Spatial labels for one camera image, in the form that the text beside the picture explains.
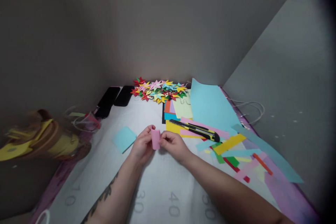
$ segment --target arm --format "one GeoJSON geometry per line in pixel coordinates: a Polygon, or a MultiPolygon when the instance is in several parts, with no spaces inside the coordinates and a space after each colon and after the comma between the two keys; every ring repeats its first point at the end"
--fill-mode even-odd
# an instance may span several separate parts
{"type": "Polygon", "coordinates": [[[187,168],[218,210],[234,223],[292,223],[253,190],[194,155],[181,136],[161,134],[160,145],[187,168]]]}
{"type": "Polygon", "coordinates": [[[125,223],[132,195],[144,164],[153,154],[149,125],[134,141],[132,150],[114,179],[85,216],[84,223],[125,223]]]}

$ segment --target orange paper strip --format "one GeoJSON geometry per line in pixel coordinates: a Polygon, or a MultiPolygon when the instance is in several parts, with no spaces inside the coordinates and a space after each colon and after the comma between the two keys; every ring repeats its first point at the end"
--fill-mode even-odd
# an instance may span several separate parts
{"type": "Polygon", "coordinates": [[[268,171],[268,173],[269,173],[270,175],[273,175],[273,172],[267,167],[267,165],[264,163],[264,161],[262,161],[262,160],[260,159],[260,157],[258,157],[257,154],[253,153],[253,156],[259,161],[259,163],[265,168],[265,170],[268,171]]]}

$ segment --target white cutting mat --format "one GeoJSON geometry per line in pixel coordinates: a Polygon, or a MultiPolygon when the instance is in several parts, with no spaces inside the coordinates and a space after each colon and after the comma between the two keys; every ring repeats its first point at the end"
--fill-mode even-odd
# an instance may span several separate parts
{"type": "MultiPolygon", "coordinates": [[[[112,106],[109,117],[102,121],[101,129],[93,137],[91,152],[77,163],[51,205],[50,223],[80,223],[131,150],[130,147],[124,154],[119,153],[112,143],[113,136],[124,126],[138,135],[150,124],[161,132],[166,129],[162,124],[162,105],[132,96],[128,106],[112,106]]],[[[231,176],[235,174],[227,164],[219,164],[211,155],[197,151],[195,145],[201,139],[184,138],[184,141],[206,162],[231,176]]],[[[245,148],[240,143],[235,149],[245,148]]],[[[279,209],[266,184],[255,174],[249,177],[250,183],[243,183],[279,209]]],[[[155,152],[139,179],[128,221],[134,224],[225,222],[193,176],[162,149],[155,152]]]]}

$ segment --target black phone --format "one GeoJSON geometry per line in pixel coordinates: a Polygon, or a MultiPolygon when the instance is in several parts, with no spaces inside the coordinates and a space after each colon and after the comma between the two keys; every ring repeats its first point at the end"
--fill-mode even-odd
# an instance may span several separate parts
{"type": "Polygon", "coordinates": [[[100,99],[95,113],[96,117],[106,118],[110,114],[111,107],[119,94],[120,87],[109,87],[103,97],[100,99]]]}
{"type": "Polygon", "coordinates": [[[134,89],[133,86],[124,86],[116,98],[114,105],[119,107],[126,107],[129,103],[129,100],[131,99],[132,89],[134,89]]]}

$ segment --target pile of origami stars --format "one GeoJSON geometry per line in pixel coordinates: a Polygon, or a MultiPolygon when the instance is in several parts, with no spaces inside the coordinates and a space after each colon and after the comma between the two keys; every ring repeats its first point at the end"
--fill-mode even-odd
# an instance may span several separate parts
{"type": "Polygon", "coordinates": [[[132,94],[134,96],[140,96],[141,100],[153,100],[158,104],[165,103],[166,100],[174,100],[176,98],[183,98],[187,96],[187,88],[184,84],[174,84],[173,82],[167,81],[155,81],[147,82],[140,78],[136,78],[134,81],[135,89],[132,89],[132,94]]]}

